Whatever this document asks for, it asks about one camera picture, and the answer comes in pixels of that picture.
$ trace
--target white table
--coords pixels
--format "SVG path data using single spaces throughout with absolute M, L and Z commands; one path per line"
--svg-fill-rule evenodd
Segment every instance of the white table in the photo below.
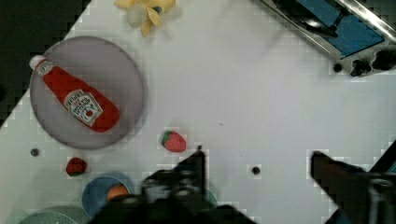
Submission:
M 143 128 L 95 151 L 65 147 L 37 123 L 27 92 L 0 129 L 2 223 L 18 210 L 81 205 L 85 185 L 103 172 L 137 184 L 199 144 L 221 203 L 258 223 L 323 223 L 335 206 L 309 177 L 311 152 L 370 169 L 396 136 L 395 71 L 335 75 L 328 59 L 250 0 L 178 0 L 146 39 L 112 4 L 93 0 L 66 38 L 102 37 L 135 59 L 148 88 Z M 191 150 L 161 147 L 172 128 Z M 73 156 L 89 162 L 87 175 L 67 177 Z

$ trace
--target strawberry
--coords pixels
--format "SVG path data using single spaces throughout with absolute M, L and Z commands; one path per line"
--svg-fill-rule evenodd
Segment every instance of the strawberry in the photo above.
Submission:
M 80 158 L 73 158 L 67 163 L 66 172 L 70 176 L 82 175 L 87 169 L 87 162 Z
M 163 134 L 162 145 L 171 152 L 182 152 L 187 148 L 186 140 L 180 134 L 171 131 Z

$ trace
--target bowl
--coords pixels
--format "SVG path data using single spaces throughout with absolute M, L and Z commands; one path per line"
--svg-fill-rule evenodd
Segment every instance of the bowl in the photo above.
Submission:
M 134 193 L 132 180 L 120 172 L 99 175 L 87 185 L 82 193 L 82 206 L 88 217 L 99 213 L 107 203 L 108 192 L 117 185 L 123 185 L 130 194 Z
M 26 217 L 20 224 L 86 224 L 89 218 L 80 207 L 56 206 Z

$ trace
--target ketchup bottle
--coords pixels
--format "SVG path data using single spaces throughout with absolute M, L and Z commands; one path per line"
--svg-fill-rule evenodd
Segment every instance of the ketchup bottle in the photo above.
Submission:
M 43 78 L 64 108 L 93 131 L 104 133 L 118 122 L 120 112 L 116 106 L 84 81 L 41 55 L 32 58 L 30 67 Z

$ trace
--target black background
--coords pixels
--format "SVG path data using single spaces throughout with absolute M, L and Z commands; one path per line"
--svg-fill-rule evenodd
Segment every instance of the black background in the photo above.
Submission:
M 69 32 L 90 0 L 0 0 L 0 125 L 29 88 L 32 56 Z

